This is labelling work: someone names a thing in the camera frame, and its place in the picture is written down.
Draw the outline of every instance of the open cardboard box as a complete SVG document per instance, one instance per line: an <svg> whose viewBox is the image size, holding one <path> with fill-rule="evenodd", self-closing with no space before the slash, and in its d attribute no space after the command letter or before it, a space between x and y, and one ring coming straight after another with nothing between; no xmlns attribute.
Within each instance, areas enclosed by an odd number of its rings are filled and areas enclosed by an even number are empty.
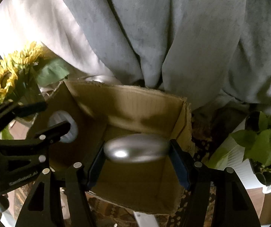
<svg viewBox="0 0 271 227"><path fill-rule="evenodd" d="M68 168L85 156L95 156L103 140L133 133L154 133L177 139L191 154L191 114L185 98L136 86L108 86L97 82L69 80L58 86L40 113L28 136L48 127L50 116L68 112L78 126L72 143L50 146L50 166ZM92 192L114 204L152 214L177 211L183 188L168 157L141 164L106 161Z"/></svg>

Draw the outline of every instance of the round metal bolt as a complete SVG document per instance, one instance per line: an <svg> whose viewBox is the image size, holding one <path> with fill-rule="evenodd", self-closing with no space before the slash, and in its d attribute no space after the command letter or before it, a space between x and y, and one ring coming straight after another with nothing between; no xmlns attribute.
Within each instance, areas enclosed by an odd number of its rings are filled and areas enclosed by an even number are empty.
<svg viewBox="0 0 271 227"><path fill-rule="evenodd" d="M203 166L203 164L199 161L196 161L196 162L194 162L194 166L200 168Z"/></svg>
<svg viewBox="0 0 271 227"><path fill-rule="evenodd" d="M45 155L40 155L40 156L39 156L39 162L40 162L40 163L45 162L45 160L46 160Z"/></svg>
<svg viewBox="0 0 271 227"><path fill-rule="evenodd" d="M43 174L48 174L50 172L50 169L49 168L45 168L42 172L43 172Z"/></svg>
<svg viewBox="0 0 271 227"><path fill-rule="evenodd" d="M80 168L81 166L82 166L81 162L76 162L76 163L73 164L74 168Z"/></svg>
<svg viewBox="0 0 271 227"><path fill-rule="evenodd" d="M231 167L227 167L226 170L227 170L228 173L234 173L234 170Z"/></svg>
<svg viewBox="0 0 271 227"><path fill-rule="evenodd" d="M44 140L45 138L46 138L46 135L40 135L40 136L39 136L39 139L40 139L40 140Z"/></svg>

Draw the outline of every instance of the black pot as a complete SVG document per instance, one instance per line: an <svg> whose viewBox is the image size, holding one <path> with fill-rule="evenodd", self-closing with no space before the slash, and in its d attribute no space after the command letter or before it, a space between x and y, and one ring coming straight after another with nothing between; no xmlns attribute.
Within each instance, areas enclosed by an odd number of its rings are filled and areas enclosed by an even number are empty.
<svg viewBox="0 0 271 227"><path fill-rule="evenodd" d="M246 121L245 121L246 130L253 130L255 132L259 131L259 127L258 127L259 114L260 112L254 111L247 116ZM271 173L269 172L261 173L260 168L262 164L260 162L255 162L252 159L249 159L249 161L251 164L252 171L256 175L260 183L262 183L265 186L270 186Z"/></svg>

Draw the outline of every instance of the white fabric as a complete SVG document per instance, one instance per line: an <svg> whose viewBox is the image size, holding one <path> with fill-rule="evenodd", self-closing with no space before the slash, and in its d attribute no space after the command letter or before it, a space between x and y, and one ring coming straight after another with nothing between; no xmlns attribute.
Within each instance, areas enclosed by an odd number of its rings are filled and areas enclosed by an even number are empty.
<svg viewBox="0 0 271 227"><path fill-rule="evenodd" d="M63 0L2 1L0 55L20 50L31 41L42 42L88 76L113 76L91 49Z"/></svg>

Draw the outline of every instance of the white pot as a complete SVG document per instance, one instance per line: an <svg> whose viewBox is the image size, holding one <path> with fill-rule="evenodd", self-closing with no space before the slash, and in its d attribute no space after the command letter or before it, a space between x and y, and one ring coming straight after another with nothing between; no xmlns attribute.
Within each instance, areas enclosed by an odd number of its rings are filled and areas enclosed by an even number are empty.
<svg viewBox="0 0 271 227"><path fill-rule="evenodd" d="M245 120L243 120L233 132L242 129L245 129ZM245 186L245 189L256 189L262 187L262 192L264 194L271 193L271 185L267 187L257 179L252 171L250 161L248 159L242 161L245 152L244 147L238 145L231 136L228 136L220 147L227 149L229 152L225 156L221 165L216 169L223 170L226 167L232 167L242 181L242 184Z"/></svg>

